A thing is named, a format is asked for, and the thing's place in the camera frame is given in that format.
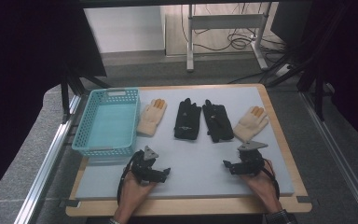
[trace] wrist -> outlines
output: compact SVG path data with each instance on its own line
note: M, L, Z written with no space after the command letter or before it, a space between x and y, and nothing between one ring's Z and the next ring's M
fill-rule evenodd
M121 204L116 210L113 220L119 224L126 224L130 220L133 211L134 209Z
M275 195L260 197L269 214L282 211L282 205Z

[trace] wall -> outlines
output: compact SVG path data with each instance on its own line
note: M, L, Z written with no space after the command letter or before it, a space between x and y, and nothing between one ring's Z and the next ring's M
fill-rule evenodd
M164 48L160 7L86 8L101 53Z

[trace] black glove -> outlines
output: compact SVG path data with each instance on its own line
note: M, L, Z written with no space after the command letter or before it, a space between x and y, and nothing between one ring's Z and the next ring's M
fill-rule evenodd
M202 109L209 130L208 134L212 137L213 142L217 143L220 139L230 140L234 138L231 123L223 105L213 105L209 100L206 100Z
M179 104L175 123L175 137L180 139L196 140L200 130L201 107L191 104L190 98Z

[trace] plastic basket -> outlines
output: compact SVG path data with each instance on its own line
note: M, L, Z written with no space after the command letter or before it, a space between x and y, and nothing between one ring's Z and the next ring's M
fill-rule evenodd
M86 157L129 157L140 110L136 88L95 90L89 95L72 149Z

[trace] sleeve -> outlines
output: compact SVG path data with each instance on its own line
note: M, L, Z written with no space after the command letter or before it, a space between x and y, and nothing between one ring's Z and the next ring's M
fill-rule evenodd
M287 213L286 209L266 215L266 221L268 224L297 224L295 215Z

